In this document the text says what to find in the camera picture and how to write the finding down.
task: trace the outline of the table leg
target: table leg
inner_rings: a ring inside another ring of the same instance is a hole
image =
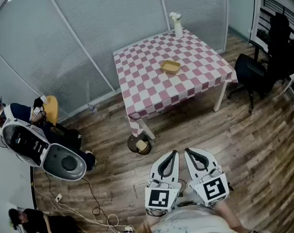
[[[137,119],[136,122],[144,129],[144,131],[146,132],[146,134],[150,137],[151,140],[156,139],[155,135],[153,134],[153,132],[150,130],[150,128],[146,125],[146,123],[144,122],[144,120]]]
[[[218,97],[218,99],[216,101],[216,104],[214,106],[214,111],[215,112],[219,110],[221,101],[223,100],[223,97],[224,97],[224,94],[225,94],[225,91],[226,91],[227,84],[228,84],[227,82],[224,82],[222,85],[220,85],[219,97]]]

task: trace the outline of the table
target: table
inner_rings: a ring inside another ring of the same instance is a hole
[[[176,75],[160,69],[164,60],[181,64]],[[221,84],[214,110],[218,111],[227,84],[237,82],[235,70],[205,42],[183,29],[144,39],[114,52],[121,92],[132,134],[155,135],[144,117],[163,111],[211,87]]]

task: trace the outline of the person's arm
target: person's arm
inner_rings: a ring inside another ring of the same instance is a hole
[[[31,118],[31,122],[33,123],[37,123],[39,122],[42,118],[44,118],[46,116],[46,112],[42,111],[38,114],[35,114],[34,111],[32,111],[32,118]]]
[[[219,201],[214,205],[214,210],[216,214],[222,217],[229,225],[231,229],[238,233],[249,233],[250,230],[245,229],[236,214],[232,211],[229,205],[224,201]]]
[[[143,223],[138,227],[137,233],[152,233],[151,227],[160,222],[161,217],[158,217],[163,214],[163,212],[152,212],[155,216],[146,215]]]
[[[46,223],[46,226],[47,226],[47,231],[48,233],[51,233],[51,228],[50,228],[50,224],[49,224],[49,218],[46,214],[44,214],[44,220],[45,220],[45,223]]]

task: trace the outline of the white vase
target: white vase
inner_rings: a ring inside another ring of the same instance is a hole
[[[175,29],[176,38],[182,38],[183,33],[182,33],[182,27],[181,27],[180,20],[177,20],[174,22],[174,29]]]

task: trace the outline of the person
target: person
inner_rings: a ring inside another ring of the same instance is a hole
[[[198,205],[179,207],[168,214],[147,213],[137,233],[255,233],[241,225],[228,204],[222,200],[213,210]]]
[[[7,117],[17,118],[28,123],[38,123],[46,117],[45,111],[35,114],[31,107],[22,104],[11,103],[7,106],[0,98],[0,128],[3,127]]]
[[[27,233],[77,233],[78,226],[71,216],[47,216],[41,211],[10,209],[9,217],[16,230],[22,224]]]
[[[34,108],[40,107],[43,105],[43,102],[40,98],[37,98],[34,101]],[[77,136],[79,135],[76,130],[68,130],[68,133],[61,136],[56,132],[53,132],[51,128],[53,125],[49,122],[45,122],[47,118],[47,114],[45,111],[41,111],[40,113],[36,114],[32,107],[28,107],[18,103],[11,103],[6,105],[2,102],[0,98],[0,133],[1,128],[3,127],[4,123],[6,122],[7,118],[17,118],[24,122],[34,124],[38,128],[42,129],[46,139],[50,143],[59,143],[64,147],[69,148],[70,150],[74,151],[78,154],[86,163],[87,171],[92,171],[95,164],[96,158],[91,151],[83,152],[80,150],[80,139],[79,143],[77,144]]]

